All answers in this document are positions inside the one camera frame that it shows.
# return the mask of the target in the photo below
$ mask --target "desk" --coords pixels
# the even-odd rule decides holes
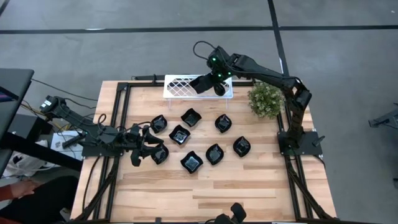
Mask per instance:
[[[107,114],[104,124],[109,124],[118,82],[103,82],[94,120],[101,113]],[[221,213],[231,215],[234,202],[243,205],[248,214],[245,222],[293,221],[294,213],[284,158],[279,154],[276,120],[259,119],[248,106],[247,92],[251,87],[234,87],[234,98],[226,109],[225,100],[173,100],[171,109],[163,99],[162,87],[131,88],[126,127],[133,123],[150,121],[163,114],[167,129],[156,136],[165,141],[170,151],[169,158],[157,166],[150,157],[140,167],[133,167],[130,153],[122,156],[119,165],[114,195],[112,222],[154,222],[162,217],[163,222],[197,222],[215,218]],[[119,104],[116,126],[119,125],[123,96]],[[191,131],[191,138],[184,147],[179,147],[169,138],[173,128],[181,124],[180,116],[193,108],[202,120]],[[215,119],[226,113],[232,120],[231,129],[220,134],[214,127]],[[307,110],[303,126],[313,128],[310,111]],[[240,136],[251,143],[251,151],[239,158],[232,145]],[[206,150],[218,143],[224,150],[224,159],[211,166],[205,157]],[[190,175],[180,164],[189,152],[195,151],[204,165]],[[72,210],[72,218],[81,213],[83,194],[88,174],[95,158],[84,160],[78,190]],[[100,179],[102,159],[97,163],[88,187],[86,205],[94,196]],[[327,213],[335,216],[330,189],[323,165],[312,156],[302,156],[303,169],[309,191]],[[302,217],[305,209],[300,191],[298,198]],[[99,217],[104,217],[108,194],[102,199]]]

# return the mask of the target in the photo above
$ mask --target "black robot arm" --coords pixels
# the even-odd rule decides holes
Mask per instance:
[[[258,65],[246,55],[228,55],[220,46],[209,55],[207,66],[211,68],[211,73],[190,82],[197,93],[203,93],[214,87],[217,94],[223,95],[221,83],[234,75],[238,78],[254,78],[279,88],[292,111],[292,124],[287,131],[285,144],[293,149],[300,147],[305,134],[302,127],[304,111],[312,94],[299,78],[284,77],[279,72]]]
[[[117,155],[123,151],[128,152],[131,150],[131,163],[133,166],[141,164],[140,157],[145,158],[161,150],[158,147],[146,146],[145,143],[162,144],[164,142],[150,134],[148,125],[142,128],[138,124],[133,124],[129,129],[118,131],[112,126],[102,125],[101,121],[95,124],[72,111],[67,106],[65,99],[59,96],[47,96],[40,110],[49,120],[63,118],[73,126],[86,132],[86,137],[89,139],[89,142],[86,141],[87,144],[100,146],[108,152],[116,152]]]

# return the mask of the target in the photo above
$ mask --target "concrete floor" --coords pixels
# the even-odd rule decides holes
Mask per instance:
[[[398,24],[394,0],[277,0],[275,8],[280,26]],[[271,24],[265,0],[11,0],[0,17],[0,29]],[[371,129],[368,119],[398,102],[398,30],[284,31],[281,36],[290,74],[313,93],[310,107],[317,131],[326,136],[322,148],[338,216],[396,223],[398,190],[392,178],[398,177],[398,133]],[[280,71],[273,31],[0,35],[0,67],[33,68],[38,80],[96,98],[103,80],[206,73],[192,54],[198,40]],[[198,53],[209,51],[204,47]],[[37,108],[47,95],[66,96],[33,83],[25,99]]]

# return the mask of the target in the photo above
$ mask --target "small black bowl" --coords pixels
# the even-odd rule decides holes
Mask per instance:
[[[169,150],[163,144],[158,144],[156,147],[159,147],[162,150],[150,156],[152,160],[155,161],[157,165],[159,165],[167,159],[167,157],[169,156]]]
[[[243,136],[234,142],[234,151],[239,155],[239,157],[244,157],[250,151],[250,148],[250,142]]]
[[[224,133],[232,126],[232,121],[226,114],[223,114],[216,119],[215,126],[221,133]]]
[[[174,130],[169,134],[170,139],[175,141],[177,144],[183,144],[191,135],[191,133],[183,128],[181,125],[177,125]]]
[[[191,128],[201,119],[200,114],[192,108],[187,110],[184,115],[181,116],[183,122],[189,125]]]
[[[200,159],[200,157],[193,151],[188,152],[188,154],[181,160],[181,165],[186,168],[190,174],[196,172],[202,164],[203,160]]]
[[[166,118],[163,117],[162,114],[157,116],[150,122],[150,127],[152,128],[152,130],[154,130],[155,134],[166,129],[166,126],[167,126],[167,120]]]
[[[216,165],[221,161],[224,157],[224,151],[219,147],[218,144],[214,144],[210,146],[206,151],[206,158],[209,160],[211,165]]]

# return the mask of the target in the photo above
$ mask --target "person's hand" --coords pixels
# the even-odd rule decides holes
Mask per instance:
[[[32,180],[23,180],[20,182],[16,182],[15,184],[11,184],[11,192],[14,198],[20,198],[25,195],[32,195],[35,192],[33,191],[36,187],[40,186],[40,183],[34,182]]]

